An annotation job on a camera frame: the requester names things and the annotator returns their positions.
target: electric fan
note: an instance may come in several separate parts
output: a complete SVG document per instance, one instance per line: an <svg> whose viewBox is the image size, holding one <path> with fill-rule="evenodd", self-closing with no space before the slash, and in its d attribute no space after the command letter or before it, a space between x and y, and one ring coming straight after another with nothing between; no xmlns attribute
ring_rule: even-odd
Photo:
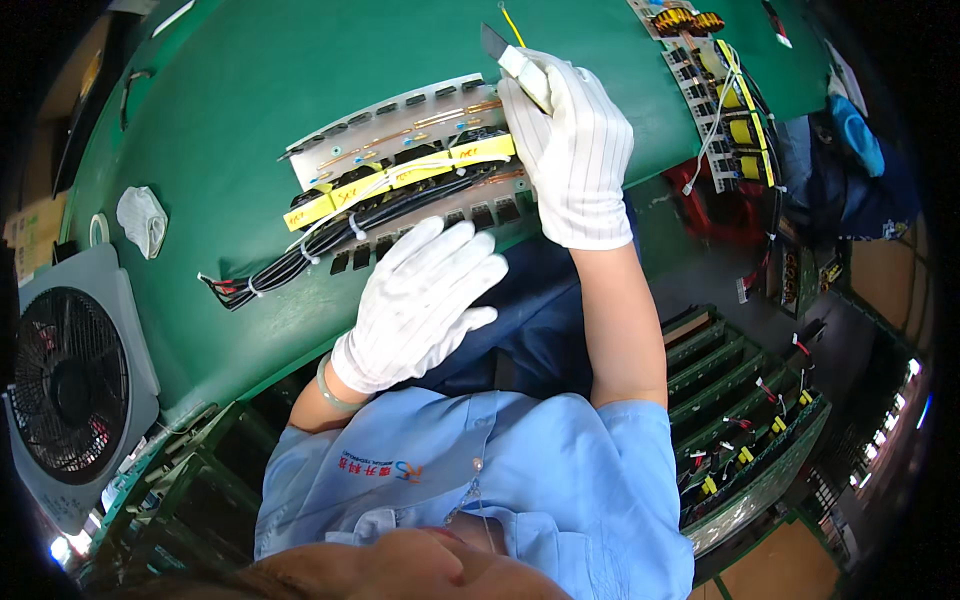
<svg viewBox="0 0 960 600"><path fill-rule="evenodd" d="M73 535L156 420L159 386L110 244L62 261L19 296L6 402L13 460L43 511Z"/></svg>

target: hand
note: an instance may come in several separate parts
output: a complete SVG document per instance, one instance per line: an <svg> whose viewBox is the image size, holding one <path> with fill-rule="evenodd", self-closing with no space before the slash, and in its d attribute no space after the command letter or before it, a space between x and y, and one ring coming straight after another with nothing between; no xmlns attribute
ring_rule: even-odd
<svg viewBox="0 0 960 600"><path fill-rule="evenodd" d="M333 347L334 372L363 394L422 377L496 319L492 306L468 307L506 274L489 233L474 233L470 221L444 231L441 217L423 220L377 261L356 326Z"/></svg>
<svg viewBox="0 0 960 600"><path fill-rule="evenodd" d="M553 117L506 73L498 92L516 153L537 190L543 234L566 248L612 250L633 238L623 174L634 130L596 76L556 57L518 49L550 84Z"/></svg>

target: light blue shirt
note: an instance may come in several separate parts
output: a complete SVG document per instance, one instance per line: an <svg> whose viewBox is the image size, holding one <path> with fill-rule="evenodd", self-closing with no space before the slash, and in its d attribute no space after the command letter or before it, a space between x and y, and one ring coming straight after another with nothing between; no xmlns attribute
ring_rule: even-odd
<svg viewBox="0 0 960 600"><path fill-rule="evenodd" d="M471 488L510 556L574 598L690 593L666 411L646 400L594 410L575 394L411 388L377 398L344 429L288 427L267 465L254 557L441 526L465 498L463 512L480 515Z"/></svg>

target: shirt logo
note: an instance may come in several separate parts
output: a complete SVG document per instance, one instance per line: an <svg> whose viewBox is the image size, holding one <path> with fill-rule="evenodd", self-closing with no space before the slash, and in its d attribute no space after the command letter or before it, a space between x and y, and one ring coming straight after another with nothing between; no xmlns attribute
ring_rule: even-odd
<svg viewBox="0 0 960 600"><path fill-rule="evenodd" d="M417 468L414 469L414 466L406 461L397 461L396 470L403 473L402 475L397 475L397 479L402 479L407 483L419 483L420 476L423 475L423 465L417 465Z"/></svg>
<svg viewBox="0 0 960 600"><path fill-rule="evenodd" d="M397 461L396 464L387 461L374 461L369 458L353 456L346 451L337 461L337 467L350 475L360 475L361 477L389 477L391 473L394 473L397 479L402 479L407 483L419 483L420 476L423 475L423 466L421 465L414 468L406 461Z"/></svg>

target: gray fan housing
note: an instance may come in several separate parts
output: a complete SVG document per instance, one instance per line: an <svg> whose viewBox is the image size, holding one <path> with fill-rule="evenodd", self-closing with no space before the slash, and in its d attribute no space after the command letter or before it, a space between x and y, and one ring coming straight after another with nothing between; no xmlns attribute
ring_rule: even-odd
<svg viewBox="0 0 960 600"><path fill-rule="evenodd" d="M104 308L120 336L130 380L130 404L120 444L103 470L91 481L78 486L58 481L34 461L19 431L16 431L10 402L5 402L17 473L44 513L60 530L76 535L83 529L90 510L100 498L100 492L116 473L120 463L156 420L159 410L156 395L160 389L140 328L130 278L127 271L120 268L112 245L100 244L79 252L21 287L20 314L34 298L56 287L72 287L86 292Z"/></svg>

